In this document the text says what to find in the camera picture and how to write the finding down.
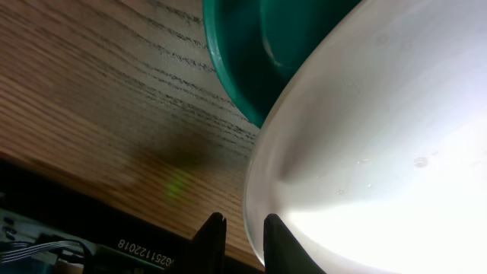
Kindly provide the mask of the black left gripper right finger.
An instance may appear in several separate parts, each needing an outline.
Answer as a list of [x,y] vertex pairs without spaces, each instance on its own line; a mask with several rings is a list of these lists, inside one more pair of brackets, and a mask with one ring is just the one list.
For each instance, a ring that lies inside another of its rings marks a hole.
[[263,227],[266,274],[326,274],[277,214],[267,215]]

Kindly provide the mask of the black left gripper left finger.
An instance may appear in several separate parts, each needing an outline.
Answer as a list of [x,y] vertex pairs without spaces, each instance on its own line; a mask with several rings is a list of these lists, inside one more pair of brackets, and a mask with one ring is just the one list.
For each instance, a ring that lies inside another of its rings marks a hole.
[[212,213],[190,241],[183,256],[169,267],[171,274],[221,274],[224,268],[227,220]]

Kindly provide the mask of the white pink plate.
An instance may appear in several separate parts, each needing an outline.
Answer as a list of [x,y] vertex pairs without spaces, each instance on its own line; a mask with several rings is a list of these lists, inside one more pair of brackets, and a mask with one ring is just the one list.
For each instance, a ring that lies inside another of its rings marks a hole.
[[486,271],[485,0],[363,1],[275,102],[247,170],[245,230],[306,273]]

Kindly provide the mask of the teal plastic tray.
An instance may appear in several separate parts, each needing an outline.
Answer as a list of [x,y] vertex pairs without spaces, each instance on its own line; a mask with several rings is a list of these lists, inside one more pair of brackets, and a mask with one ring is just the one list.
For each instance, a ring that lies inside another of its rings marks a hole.
[[306,58],[361,0],[204,0],[205,38],[231,102],[261,127]]

